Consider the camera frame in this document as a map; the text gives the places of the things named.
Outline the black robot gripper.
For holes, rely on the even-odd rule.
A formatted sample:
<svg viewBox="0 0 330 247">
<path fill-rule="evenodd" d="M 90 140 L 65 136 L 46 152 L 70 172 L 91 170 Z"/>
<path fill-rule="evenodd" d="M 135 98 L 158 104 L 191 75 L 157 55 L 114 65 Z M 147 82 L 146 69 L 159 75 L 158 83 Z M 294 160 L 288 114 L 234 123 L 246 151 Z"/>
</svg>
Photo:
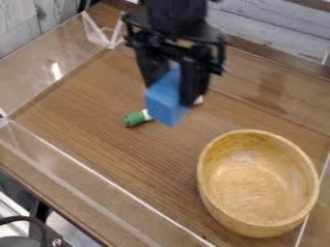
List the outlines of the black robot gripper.
<svg viewBox="0 0 330 247">
<path fill-rule="evenodd" d="M 210 74 L 226 70 L 226 35 L 205 20 L 175 34 L 154 30 L 145 13 L 125 14 L 122 21 L 146 87 L 169 72 L 169 60 L 181 63 L 179 101 L 190 107 L 208 92 Z"/>
</svg>

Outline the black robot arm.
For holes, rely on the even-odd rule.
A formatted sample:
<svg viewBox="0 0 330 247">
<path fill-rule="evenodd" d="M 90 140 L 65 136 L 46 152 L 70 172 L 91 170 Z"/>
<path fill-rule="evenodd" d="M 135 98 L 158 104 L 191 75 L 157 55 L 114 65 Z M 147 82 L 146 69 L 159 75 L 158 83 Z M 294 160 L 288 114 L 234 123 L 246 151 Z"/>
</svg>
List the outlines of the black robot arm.
<svg viewBox="0 0 330 247">
<path fill-rule="evenodd" d="M 190 106 L 209 88 L 212 74 L 226 71 L 228 37 L 206 22 L 217 0 L 143 0 L 143 9 L 123 15 L 145 85 L 153 87 L 179 64 L 179 103 Z"/>
</svg>

